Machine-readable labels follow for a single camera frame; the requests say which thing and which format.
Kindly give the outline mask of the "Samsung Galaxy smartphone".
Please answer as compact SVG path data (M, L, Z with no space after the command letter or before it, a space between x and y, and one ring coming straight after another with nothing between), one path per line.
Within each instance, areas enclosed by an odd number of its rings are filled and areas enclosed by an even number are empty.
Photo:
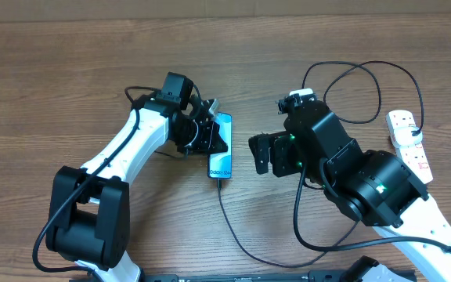
M208 176L212 179L230 179L232 176L233 118L219 112L212 131L211 153L208 155Z

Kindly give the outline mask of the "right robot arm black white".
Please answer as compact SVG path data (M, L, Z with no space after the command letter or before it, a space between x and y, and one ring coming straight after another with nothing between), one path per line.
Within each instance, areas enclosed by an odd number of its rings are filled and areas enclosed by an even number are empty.
M302 182L321 185L343 215L380 234L375 240L317 246L302 237L295 207L293 228L299 243L320 252L395 244L426 278L451 281L451 227L408 165L387 151L362 151L322 101L288 99L278 105L287 115L284 131L248 140L257 173L298 173Z

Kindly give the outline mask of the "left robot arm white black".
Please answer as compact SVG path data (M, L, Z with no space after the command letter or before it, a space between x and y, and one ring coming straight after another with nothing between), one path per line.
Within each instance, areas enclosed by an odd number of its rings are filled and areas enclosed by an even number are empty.
M143 86L130 97L127 122L108 145L80 168L63 166L55 175L49 219L34 244L71 261L67 271L84 271L90 281L144 281L143 269L127 251L130 239L130 187L159 147L172 141L184 157L205 154L207 175L232 175L233 118L217 99L202 99L187 76L168 73L161 88Z

